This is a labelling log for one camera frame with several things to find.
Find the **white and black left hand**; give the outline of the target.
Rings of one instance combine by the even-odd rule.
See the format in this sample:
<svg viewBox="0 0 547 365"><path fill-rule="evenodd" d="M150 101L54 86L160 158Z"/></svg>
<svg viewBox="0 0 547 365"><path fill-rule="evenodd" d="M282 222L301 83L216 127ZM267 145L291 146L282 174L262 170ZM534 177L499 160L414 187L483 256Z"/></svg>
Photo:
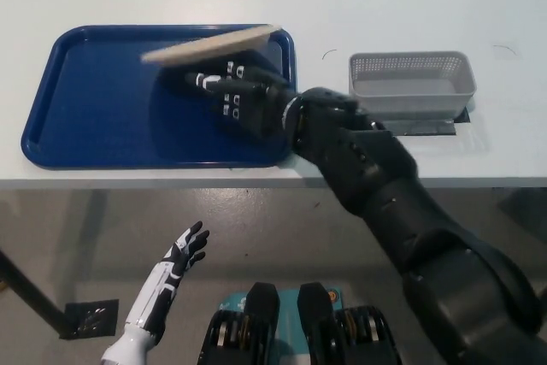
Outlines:
<svg viewBox="0 0 547 365"><path fill-rule="evenodd" d="M209 230L196 222L185 230L152 268L126 318L126 324L145 330L159 343L166 319L185 273L204 259Z"/></svg>

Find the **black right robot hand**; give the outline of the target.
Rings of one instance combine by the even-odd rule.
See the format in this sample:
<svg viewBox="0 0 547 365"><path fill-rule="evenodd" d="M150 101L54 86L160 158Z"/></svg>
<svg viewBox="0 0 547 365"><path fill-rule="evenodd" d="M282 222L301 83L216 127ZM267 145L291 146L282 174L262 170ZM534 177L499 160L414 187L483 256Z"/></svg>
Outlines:
<svg viewBox="0 0 547 365"><path fill-rule="evenodd" d="M233 59L187 72L184 81L211 97L224 120L257 138L282 133L286 108L297 98L280 74Z"/></svg>

